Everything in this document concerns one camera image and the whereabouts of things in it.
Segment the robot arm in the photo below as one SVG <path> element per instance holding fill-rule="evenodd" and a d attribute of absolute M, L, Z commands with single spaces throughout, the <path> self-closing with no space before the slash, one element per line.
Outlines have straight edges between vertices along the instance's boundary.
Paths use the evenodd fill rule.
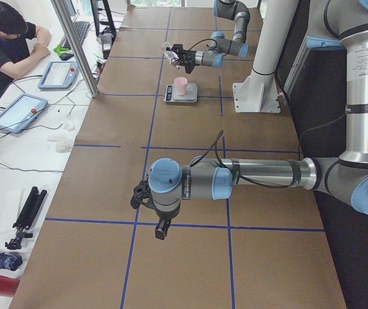
<path fill-rule="evenodd" d="M 164 239 L 181 202 L 225 200 L 238 184 L 324 192 L 368 215 L 368 1 L 312 1 L 308 47 L 347 52 L 346 148 L 336 158 L 247 160 L 207 155 L 180 166 L 161 158 L 133 190 L 131 207 L 159 217 L 155 236 Z"/>
<path fill-rule="evenodd" d="M 185 73 L 190 74 L 196 66 L 221 67 L 226 55 L 241 58 L 248 55 L 250 47 L 246 44 L 246 36 L 250 11 L 246 5 L 240 1 L 215 1 L 214 15 L 235 23 L 233 37 L 227 39 L 223 32 L 214 32 L 208 39 L 212 43 L 207 46 L 207 51 L 186 50 L 182 44 L 165 42 L 163 54 L 171 66 L 183 67 Z"/>

